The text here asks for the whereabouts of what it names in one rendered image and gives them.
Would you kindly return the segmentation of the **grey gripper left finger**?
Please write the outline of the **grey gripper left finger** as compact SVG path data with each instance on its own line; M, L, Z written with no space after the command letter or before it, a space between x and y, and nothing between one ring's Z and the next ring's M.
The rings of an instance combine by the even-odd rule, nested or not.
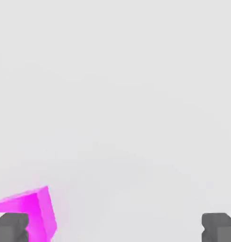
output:
M26 213L5 213L0 217L0 242L29 242Z

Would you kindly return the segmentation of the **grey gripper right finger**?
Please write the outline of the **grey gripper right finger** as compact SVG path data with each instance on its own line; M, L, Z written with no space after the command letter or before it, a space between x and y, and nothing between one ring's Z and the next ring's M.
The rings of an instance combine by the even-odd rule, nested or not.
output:
M201 242L231 242L231 217L226 213L202 214Z

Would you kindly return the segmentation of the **large magenta box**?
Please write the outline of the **large magenta box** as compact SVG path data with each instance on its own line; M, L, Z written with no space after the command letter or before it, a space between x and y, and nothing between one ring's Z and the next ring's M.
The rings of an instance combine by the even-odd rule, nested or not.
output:
M26 213L29 242L51 242L57 223L48 186L15 194L0 200L0 212Z

